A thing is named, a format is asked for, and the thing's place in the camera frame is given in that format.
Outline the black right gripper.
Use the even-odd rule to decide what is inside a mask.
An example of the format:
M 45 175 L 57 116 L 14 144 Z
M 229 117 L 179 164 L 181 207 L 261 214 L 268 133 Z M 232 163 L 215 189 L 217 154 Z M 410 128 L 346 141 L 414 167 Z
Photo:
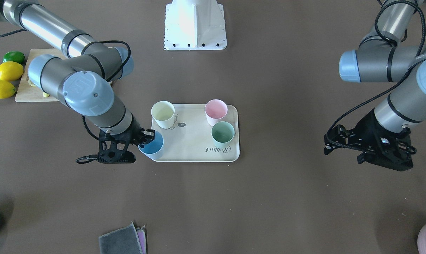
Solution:
M 106 164 L 134 163 L 136 157 L 128 151 L 129 145 L 145 147 L 155 139 L 155 130 L 143 129 L 132 116 L 129 127 L 121 134 L 100 130 L 97 161 Z

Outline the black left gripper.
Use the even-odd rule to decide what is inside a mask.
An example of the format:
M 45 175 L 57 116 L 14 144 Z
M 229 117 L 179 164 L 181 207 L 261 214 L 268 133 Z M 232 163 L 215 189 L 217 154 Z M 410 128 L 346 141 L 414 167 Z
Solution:
M 406 171 L 413 167 L 412 155 L 416 148 L 411 144 L 411 129 L 402 128 L 400 133 L 388 131 L 370 111 L 353 129 L 336 125 L 324 135 L 324 154 L 344 146 L 362 151 L 358 163 L 368 162 L 396 171 Z

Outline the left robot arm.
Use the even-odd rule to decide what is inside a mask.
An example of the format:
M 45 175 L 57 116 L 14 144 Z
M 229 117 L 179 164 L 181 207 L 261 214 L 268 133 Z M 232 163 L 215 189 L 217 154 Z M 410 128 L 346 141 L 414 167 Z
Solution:
M 324 136 L 324 154 L 360 151 L 358 163 L 396 171 L 413 167 L 412 128 L 426 120 L 426 0 L 385 0 L 356 50 L 342 54 L 339 75 L 348 82 L 393 82 L 385 99 L 353 129 L 336 120 Z

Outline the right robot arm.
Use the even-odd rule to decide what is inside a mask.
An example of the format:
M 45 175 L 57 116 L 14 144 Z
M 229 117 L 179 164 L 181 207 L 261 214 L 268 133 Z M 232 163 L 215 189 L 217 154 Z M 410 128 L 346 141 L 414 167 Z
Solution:
M 123 47 L 109 48 L 107 41 L 96 41 L 35 0 L 0 0 L 0 21 L 35 34 L 63 54 L 64 59 L 37 56 L 29 64 L 28 77 L 99 128 L 98 152 L 76 162 L 134 163 L 129 145 L 144 148 L 155 139 L 155 131 L 140 126 L 110 85 L 133 71 L 129 45 L 117 40 Z

